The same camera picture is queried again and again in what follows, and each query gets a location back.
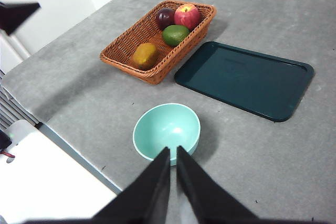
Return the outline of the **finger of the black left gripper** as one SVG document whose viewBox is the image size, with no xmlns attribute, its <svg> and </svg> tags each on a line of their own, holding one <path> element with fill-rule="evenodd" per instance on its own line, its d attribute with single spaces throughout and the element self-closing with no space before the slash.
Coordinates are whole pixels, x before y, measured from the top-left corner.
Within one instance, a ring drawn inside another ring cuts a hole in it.
<svg viewBox="0 0 336 224">
<path fill-rule="evenodd" d="M 10 36 L 22 23 L 40 8 L 38 2 L 2 3 L 1 30 Z"/>
</svg>

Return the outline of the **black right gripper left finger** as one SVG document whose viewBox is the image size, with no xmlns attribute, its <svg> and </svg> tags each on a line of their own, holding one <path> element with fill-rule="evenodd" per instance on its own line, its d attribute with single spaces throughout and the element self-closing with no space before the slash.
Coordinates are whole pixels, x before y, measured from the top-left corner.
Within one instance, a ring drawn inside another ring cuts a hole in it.
<svg viewBox="0 0 336 224">
<path fill-rule="evenodd" d="M 170 194 L 170 150 L 92 218 L 92 223 L 165 223 Z"/>
</svg>

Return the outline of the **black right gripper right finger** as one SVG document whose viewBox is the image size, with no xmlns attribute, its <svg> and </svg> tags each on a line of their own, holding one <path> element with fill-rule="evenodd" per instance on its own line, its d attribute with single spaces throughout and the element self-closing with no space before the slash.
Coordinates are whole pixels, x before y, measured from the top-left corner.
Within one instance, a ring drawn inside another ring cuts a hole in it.
<svg viewBox="0 0 336 224">
<path fill-rule="evenodd" d="M 259 223 L 260 219 L 221 188 L 182 147 L 177 148 L 177 180 L 199 223 Z"/>
</svg>

